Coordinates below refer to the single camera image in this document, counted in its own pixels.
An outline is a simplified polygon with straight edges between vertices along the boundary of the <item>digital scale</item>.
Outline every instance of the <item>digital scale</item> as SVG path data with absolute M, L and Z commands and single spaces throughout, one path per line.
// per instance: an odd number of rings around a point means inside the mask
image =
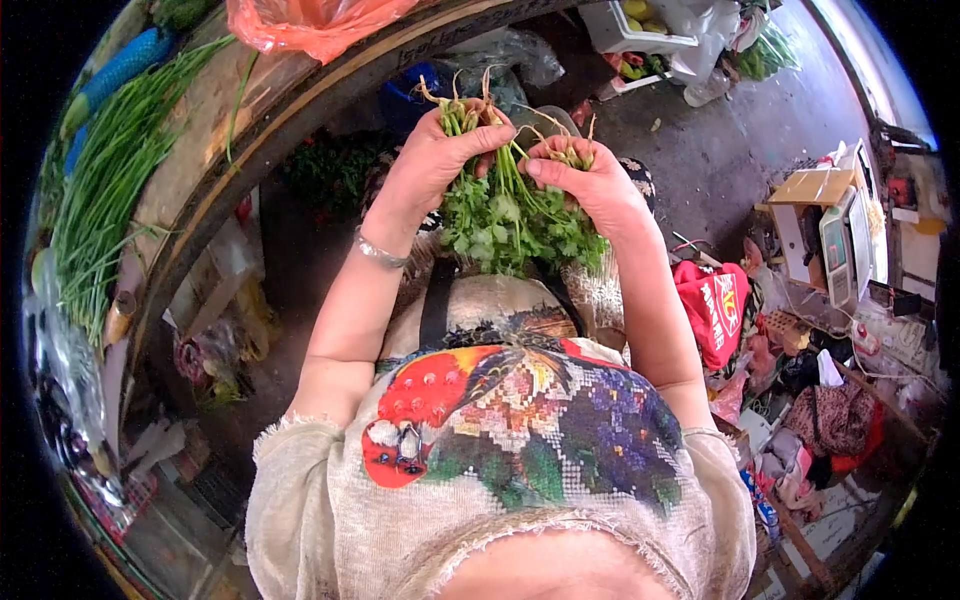
M 840 202 L 824 210 L 820 240 L 830 305 L 840 308 L 863 297 L 874 268 L 865 190 L 850 185 Z

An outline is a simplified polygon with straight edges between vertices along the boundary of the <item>cardboard box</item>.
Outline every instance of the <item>cardboard box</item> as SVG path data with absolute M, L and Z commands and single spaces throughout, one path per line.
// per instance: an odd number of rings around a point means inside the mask
M 813 215 L 818 209 L 826 210 L 839 204 L 851 185 L 858 189 L 872 188 L 868 185 L 862 154 L 861 139 L 839 152 L 834 167 L 796 171 L 767 200 L 783 244 L 787 276 L 791 281 L 824 293 L 828 290 L 823 249 L 811 248 L 813 240 L 819 239 Z

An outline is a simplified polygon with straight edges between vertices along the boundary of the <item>red cloth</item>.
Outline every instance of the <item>red cloth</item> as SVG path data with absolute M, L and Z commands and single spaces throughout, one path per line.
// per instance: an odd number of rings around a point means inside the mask
M 874 402 L 874 419 L 870 422 L 867 442 L 863 451 L 856 456 L 830 456 L 830 468 L 834 473 L 846 473 L 854 470 L 870 458 L 876 447 L 883 443 L 883 405 Z
M 685 260 L 674 267 L 673 281 L 704 364 L 711 371 L 719 371 L 730 361 L 740 341 L 743 302 L 750 293 L 747 274 L 729 262 L 708 273 Z

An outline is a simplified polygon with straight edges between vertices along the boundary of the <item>fingernail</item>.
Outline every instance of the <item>fingernail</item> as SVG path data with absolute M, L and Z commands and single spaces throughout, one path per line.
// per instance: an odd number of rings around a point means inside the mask
M 535 158 L 531 158 L 530 160 L 527 160 L 527 175 L 529 175 L 530 177 L 536 177 L 537 175 L 540 174 L 541 170 L 542 170 L 542 167 L 540 166 L 539 160 Z

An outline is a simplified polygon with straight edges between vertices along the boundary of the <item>black strap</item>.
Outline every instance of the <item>black strap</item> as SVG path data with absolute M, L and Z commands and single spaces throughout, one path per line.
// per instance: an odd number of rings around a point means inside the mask
M 557 299 L 560 306 L 564 308 L 566 314 L 573 322 L 573 327 L 577 330 L 577 337 L 584 337 L 584 331 L 587 330 L 584 325 L 584 319 L 580 316 L 580 313 L 577 312 L 577 308 L 573 305 L 573 300 L 570 299 L 570 291 L 566 288 L 564 278 L 561 277 L 555 269 L 551 269 L 550 264 L 542 258 L 534 258 L 533 262 L 534 266 L 537 267 L 537 271 L 540 272 L 540 282 L 553 294 L 554 298 Z
M 430 274 L 420 315 L 420 347 L 441 349 L 446 335 L 446 311 L 450 289 L 457 274 L 457 263 L 451 258 L 438 258 Z
M 810 397 L 810 410 L 813 412 L 813 439 L 820 442 L 820 418 L 817 417 L 817 388 L 813 387 L 813 396 Z

